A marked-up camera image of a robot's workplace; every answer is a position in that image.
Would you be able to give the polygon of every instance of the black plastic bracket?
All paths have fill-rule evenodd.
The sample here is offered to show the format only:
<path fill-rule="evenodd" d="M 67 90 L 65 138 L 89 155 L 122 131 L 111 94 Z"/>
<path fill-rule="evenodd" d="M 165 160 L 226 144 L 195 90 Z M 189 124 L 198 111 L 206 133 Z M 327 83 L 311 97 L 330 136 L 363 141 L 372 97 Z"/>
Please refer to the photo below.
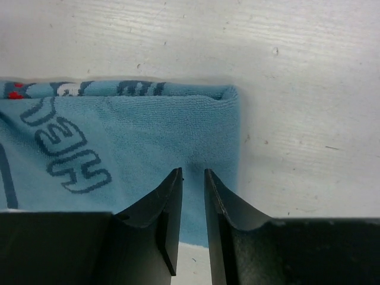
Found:
<path fill-rule="evenodd" d="M 214 285 L 380 284 L 378 218 L 271 218 L 211 170 L 205 209 Z"/>
<path fill-rule="evenodd" d="M 0 213 L 0 284 L 159 284 L 176 273 L 182 169 L 117 215 Z"/>

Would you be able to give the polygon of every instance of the folded towel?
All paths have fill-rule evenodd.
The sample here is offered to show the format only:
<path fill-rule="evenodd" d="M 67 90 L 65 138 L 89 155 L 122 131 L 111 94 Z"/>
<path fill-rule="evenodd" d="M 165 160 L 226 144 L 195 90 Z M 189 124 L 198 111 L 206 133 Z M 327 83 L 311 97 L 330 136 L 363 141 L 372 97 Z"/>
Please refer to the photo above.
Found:
<path fill-rule="evenodd" d="M 117 213 L 182 167 L 180 240 L 207 246 L 203 172 L 235 188 L 239 124 L 232 86 L 0 82 L 0 208 Z"/>

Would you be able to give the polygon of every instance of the blue towel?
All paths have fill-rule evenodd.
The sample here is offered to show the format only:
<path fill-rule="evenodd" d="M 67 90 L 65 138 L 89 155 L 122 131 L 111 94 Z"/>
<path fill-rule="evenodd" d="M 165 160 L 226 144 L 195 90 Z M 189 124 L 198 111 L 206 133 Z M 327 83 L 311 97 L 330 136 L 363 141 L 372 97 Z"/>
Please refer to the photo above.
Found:
<path fill-rule="evenodd" d="M 180 240 L 207 246 L 204 169 L 235 189 L 239 127 L 232 86 L 0 81 L 0 209 L 117 213 L 182 167 Z"/>

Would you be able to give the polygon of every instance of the white surface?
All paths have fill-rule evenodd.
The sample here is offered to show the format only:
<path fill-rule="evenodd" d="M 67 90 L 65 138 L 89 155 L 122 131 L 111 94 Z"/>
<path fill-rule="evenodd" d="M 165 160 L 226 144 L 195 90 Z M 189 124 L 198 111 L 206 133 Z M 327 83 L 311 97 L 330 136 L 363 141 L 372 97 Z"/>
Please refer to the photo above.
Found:
<path fill-rule="evenodd" d="M 377 0 L 3 0 L 0 77 L 234 83 L 241 196 L 271 216 L 378 216 L 379 9 Z M 205 249 L 181 246 L 179 256 L 173 284 L 210 284 Z"/>

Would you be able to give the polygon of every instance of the red dot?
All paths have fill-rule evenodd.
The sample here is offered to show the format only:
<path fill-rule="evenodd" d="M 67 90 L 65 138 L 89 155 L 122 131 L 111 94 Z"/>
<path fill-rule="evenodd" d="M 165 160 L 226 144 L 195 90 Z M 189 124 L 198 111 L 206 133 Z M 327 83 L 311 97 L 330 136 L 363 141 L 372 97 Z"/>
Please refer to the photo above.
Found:
<path fill-rule="evenodd" d="M 8 94 L 8 99 L 16 100 L 16 99 L 23 99 L 23 98 L 24 97 L 18 94 L 16 91 L 10 92 L 10 94 Z"/>

